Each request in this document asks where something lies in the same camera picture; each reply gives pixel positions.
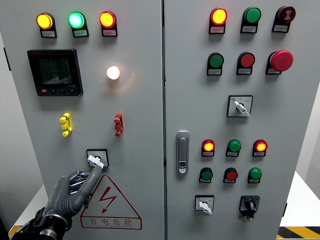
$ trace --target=gray metal panel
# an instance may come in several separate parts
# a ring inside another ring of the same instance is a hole
[[[82,12],[90,37],[73,38],[68,15]],[[118,37],[101,36],[99,15],[112,11]],[[36,16],[55,18],[57,39],[41,38]],[[1,1],[0,29],[43,181],[50,194],[60,176],[90,170],[86,149],[108,149],[104,170],[142,218],[142,230],[83,229],[80,215],[66,239],[163,239],[163,79],[160,0]],[[84,94],[38,97],[27,58],[30,49],[77,49]],[[118,66],[117,81],[107,68]],[[71,114],[62,137],[59,118]],[[114,118],[124,133],[115,137]],[[122,206],[114,201],[114,208]]]
[[[289,33],[272,33],[278,8],[296,9]],[[240,34],[248,7],[262,12],[257,34]],[[224,35],[208,35],[214,8],[226,8]],[[166,158],[168,239],[275,239],[319,84],[320,19],[318,1],[166,1]],[[282,75],[265,75],[274,51],[292,52],[294,63]],[[255,55],[253,73],[237,76],[242,52]],[[207,59],[224,57],[222,76],[207,76]],[[227,118],[228,95],[253,95],[250,118]],[[176,172],[176,134],[190,133],[189,171]],[[201,157],[205,139],[215,142],[213,158]],[[227,144],[242,144],[238,158],[225,157]],[[253,143],[268,143],[266,157],[252,158]],[[203,167],[213,171],[211,184],[199,183]],[[235,184],[223,183],[225,169],[236,168]],[[262,170],[260,184],[247,184],[248,171]],[[195,212],[195,195],[214,195],[212,216]],[[259,195],[253,222],[240,215],[242,195]]]

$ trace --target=red terminal connector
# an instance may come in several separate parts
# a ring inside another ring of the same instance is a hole
[[[115,123],[114,130],[116,130],[115,136],[120,137],[124,132],[124,121],[122,118],[122,113],[118,112],[113,121]]]

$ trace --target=yellow indicator light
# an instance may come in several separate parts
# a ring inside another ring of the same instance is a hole
[[[116,24],[116,17],[110,11],[104,11],[100,14],[100,24],[102,27],[109,29]]]
[[[49,13],[43,12],[36,17],[36,24],[38,24],[41,29],[47,30],[53,26],[54,20]]]
[[[211,20],[215,25],[223,25],[228,18],[228,13],[224,8],[216,8],[212,11]]]
[[[264,152],[267,149],[267,145],[264,142],[260,142],[255,148],[258,152]]]
[[[205,145],[204,145],[204,150],[206,150],[207,152],[210,152],[210,151],[212,151],[214,148],[215,148],[215,146],[213,145],[213,143],[211,143],[211,142],[208,142],[208,143],[206,143]]]
[[[106,75],[108,76],[108,78],[112,79],[112,80],[116,80],[119,78],[120,76],[120,70],[118,67],[116,66],[111,66],[108,68],[108,70],[106,71]]]

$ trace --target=illuminated indicator light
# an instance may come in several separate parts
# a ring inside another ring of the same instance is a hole
[[[219,68],[224,63],[224,58],[220,54],[215,54],[210,58],[210,65]]]
[[[268,145],[267,145],[267,143],[265,141],[260,140],[260,141],[255,143],[254,148],[258,152],[264,152],[264,151],[267,150]]]
[[[211,13],[211,21],[215,25],[223,25],[227,21],[228,13],[224,8],[216,8]]]
[[[41,29],[47,30],[53,26],[54,21],[50,14],[43,12],[36,17],[36,24],[38,24]]]
[[[111,66],[108,68],[108,70],[106,71],[106,75],[108,76],[108,78],[112,79],[112,80],[116,80],[119,78],[120,76],[120,70],[118,67],[116,66]]]
[[[294,56],[287,50],[279,50],[275,52],[270,58],[271,67],[278,72],[288,70],[293,63]]]
[[[242,56],[240,63],[245,68],[249,68],[255,63],[255,57],[252,54],[247,53]]]
[[[215,146],[211,143],[211,142],[208,142],[208,143],[206,143],[206,144],[204,144],[204,150],[206,150],[207,152],[210,152],[210,151],[212,151],[214,148],[215,148]]]
[[[228,143],[228,148],[231,150],[231,152],[238,152],[241,149],[241,143],[238,140],[231,140]]]
[[[70,26],[74,29],[80,29],[85,25],[85,18],[78,11],[70,13],[68,17],[68,21]]]
[[[259,168],[254,167],[249,171],[249,176],[252,179],[259,179],[262,176],[262,172]]]
[[[255,24],[261,18],[261,11],[257,7],[249,8],[245,13],[244,18],[248,23]]]
[[[215,143],[212,140],[206,140],[204,141],[204,143],[202,144],[202,148],[206,151],[206,152],[211,152],[215,149]]]
[[[101,26],[106,29],[110,29],[116,24],[116,17],[110,11],[102,12],[99,19]]]
[[[236,171],[231,171],[226,175],[226,179],[229,181],[234,181],[238,178],[238,173]]]

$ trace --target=yellow terminal connector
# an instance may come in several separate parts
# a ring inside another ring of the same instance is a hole
[[[69,136],[69,134],[73,130],[70,113],[66,112],[65,114],[63,114],[62,117],[60,117],[59,121],[61,123],[61,129],[66,130],[62,133],[62,136],[63,137]]]

